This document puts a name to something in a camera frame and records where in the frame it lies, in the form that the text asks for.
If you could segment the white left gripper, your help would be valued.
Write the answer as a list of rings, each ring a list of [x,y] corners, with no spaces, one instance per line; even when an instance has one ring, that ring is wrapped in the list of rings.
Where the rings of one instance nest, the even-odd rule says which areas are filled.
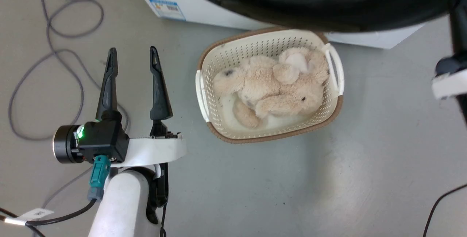
[[[162,122],[173,117],[170,98],[163,75],[161,61],[157,48],[150,47],[150,72],[153,77],[153,102],[150,119],[153,126],[152,137],[168,137],[170,131]],[[118,111],[116,94],[116,77],[118,76],[118,54],[112,47],[107,54],[107,62],[98,100],[96,120],[122,121]],[[113,168],[145,167],[163,164],[182,158],[188,152],[186,140],[178,133],[175,138],[130,138],[125,160],[122,163],[112,163]]]

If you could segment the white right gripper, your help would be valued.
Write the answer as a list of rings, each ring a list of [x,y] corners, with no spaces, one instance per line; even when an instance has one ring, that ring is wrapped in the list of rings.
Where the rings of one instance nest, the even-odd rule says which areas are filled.
[[[467,125],[467,0],[448,0],[448,9],[454,55],[436,64],[432,92],[437,100],[457,96]]]

